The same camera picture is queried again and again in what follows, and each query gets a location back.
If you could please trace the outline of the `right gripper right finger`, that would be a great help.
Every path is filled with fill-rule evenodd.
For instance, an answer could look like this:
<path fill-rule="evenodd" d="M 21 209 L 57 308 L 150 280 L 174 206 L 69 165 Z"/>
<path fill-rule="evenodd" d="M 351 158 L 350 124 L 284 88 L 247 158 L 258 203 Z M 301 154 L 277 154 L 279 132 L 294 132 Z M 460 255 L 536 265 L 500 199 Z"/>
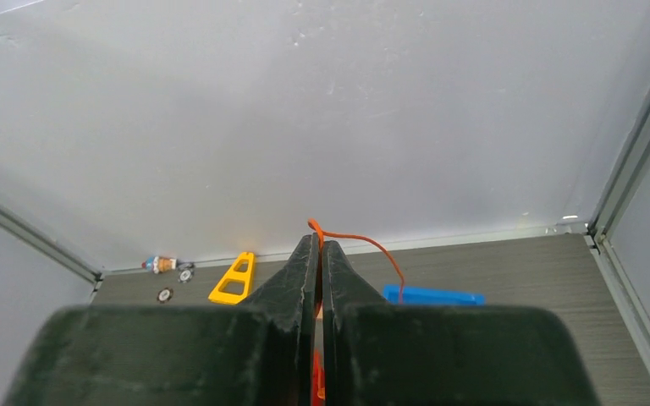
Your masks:
<path fill-rule="evenodd" d="M 389 303 L 322 248 L 328 405 L 596 405 L 565 324 L 507 305 Z"/>

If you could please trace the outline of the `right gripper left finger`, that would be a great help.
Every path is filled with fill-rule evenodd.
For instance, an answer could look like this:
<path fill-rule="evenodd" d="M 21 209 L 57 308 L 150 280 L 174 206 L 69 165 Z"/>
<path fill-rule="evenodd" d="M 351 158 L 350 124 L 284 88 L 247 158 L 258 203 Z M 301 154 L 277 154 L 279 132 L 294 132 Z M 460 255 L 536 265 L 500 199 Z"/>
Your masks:
<path fill-rule="evenodd" d="M 307 405 L 319 239 L 237 305 L 88 305 L 56 311 L 7 405 Z"/>

